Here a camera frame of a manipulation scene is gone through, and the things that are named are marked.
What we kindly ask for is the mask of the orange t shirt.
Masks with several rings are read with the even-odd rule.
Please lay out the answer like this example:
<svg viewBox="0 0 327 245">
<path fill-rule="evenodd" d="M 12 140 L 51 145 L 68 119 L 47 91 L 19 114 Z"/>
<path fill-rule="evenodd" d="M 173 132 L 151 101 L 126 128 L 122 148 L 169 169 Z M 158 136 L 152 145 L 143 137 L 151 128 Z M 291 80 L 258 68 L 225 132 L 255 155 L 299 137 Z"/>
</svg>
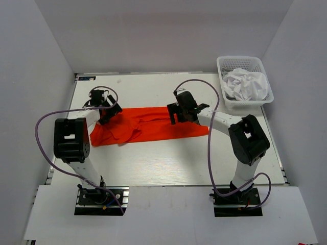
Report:
<svg viewBox="0 0 327 245">
<path fill-rule="evenodd" d="M 135 142 L 199 137 L 207 126 L 192 122 L 171 124 L 166 107 L 124 108 L 104 125 L 96 124 L 90 134 L 94 147 Z"/>
</svg>

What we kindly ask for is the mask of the white t shirt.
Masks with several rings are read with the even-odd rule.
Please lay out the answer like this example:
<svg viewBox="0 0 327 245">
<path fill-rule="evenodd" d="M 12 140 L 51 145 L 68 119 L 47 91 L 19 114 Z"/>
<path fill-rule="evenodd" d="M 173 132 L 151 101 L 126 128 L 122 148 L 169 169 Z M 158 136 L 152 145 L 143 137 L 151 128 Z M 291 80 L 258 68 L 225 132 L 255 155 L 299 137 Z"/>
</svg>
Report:
<svg viewBox="0 0 327 245">
<path fill-rule="evenodd" d="M 236 101 L 263 101 L 269 93 L 268 80 L 262 72 L 241 68 L 225 71 L 222 83 L 226 96 Z"/>
</svg>

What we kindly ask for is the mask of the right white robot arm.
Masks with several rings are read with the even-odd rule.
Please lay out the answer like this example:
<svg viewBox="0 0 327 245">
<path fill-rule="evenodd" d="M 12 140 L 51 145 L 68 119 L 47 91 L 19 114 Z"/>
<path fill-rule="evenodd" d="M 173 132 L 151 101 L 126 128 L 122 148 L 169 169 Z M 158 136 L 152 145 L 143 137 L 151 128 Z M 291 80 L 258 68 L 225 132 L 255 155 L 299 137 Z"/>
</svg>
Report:
<svg viewBox="0 0 327 245">
<path fill-rule="evenodd" d="M 270 148 L 270 142 L 257 118 L 216 112 L 207 104 L 198 105 L 189 91 L 174 92 L 176 102 L 167 105 L 171 124 L 190 122 L 207 126 L 230 138 L 237 158 L 235 175 L 230 182 L 231 199 L 241 204 L 249 198 L 259 162 Z"/>
</svg>

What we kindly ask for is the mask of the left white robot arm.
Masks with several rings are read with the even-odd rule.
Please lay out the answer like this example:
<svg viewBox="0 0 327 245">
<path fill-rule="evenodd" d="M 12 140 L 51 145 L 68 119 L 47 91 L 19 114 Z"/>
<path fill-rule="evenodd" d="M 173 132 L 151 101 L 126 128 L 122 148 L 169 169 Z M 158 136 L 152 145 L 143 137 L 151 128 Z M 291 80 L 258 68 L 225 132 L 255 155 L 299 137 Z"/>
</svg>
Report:
<svg viewBox="0 0 327 245">
<path fill-rule="evenodd" d="M 108 191 L 105 182 L 91 160 L 88 128 L 92 125 L 107 125 L 123 110 L 105 86 L 97 86 L 89 92 L 89 100 L 83 110 L 71 118 L 58 118 L 54 124 L 54 155 L 70 166 L 83 184 L 94 187 L 90 197 L 96 203 L 104 203 Z"/>
</svg>

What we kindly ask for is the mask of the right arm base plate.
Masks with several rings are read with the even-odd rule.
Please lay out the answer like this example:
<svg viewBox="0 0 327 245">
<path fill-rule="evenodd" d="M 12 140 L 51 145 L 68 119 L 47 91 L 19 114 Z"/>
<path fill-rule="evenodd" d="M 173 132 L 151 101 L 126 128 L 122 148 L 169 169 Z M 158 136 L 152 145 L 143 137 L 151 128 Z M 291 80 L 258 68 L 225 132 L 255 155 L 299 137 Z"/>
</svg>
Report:
<svg viewBox="0 0 327 245">
<path fill-rule="evenodd" d="M 214 191 L 209 196 L 213 199 L 215 217 L 263 216 L 262 208 L 255 208 L 261 203 L 257 188 L 250 190 L 242 199 L 239 199 L 236 195 L 220 197 Z"/>
</svg>

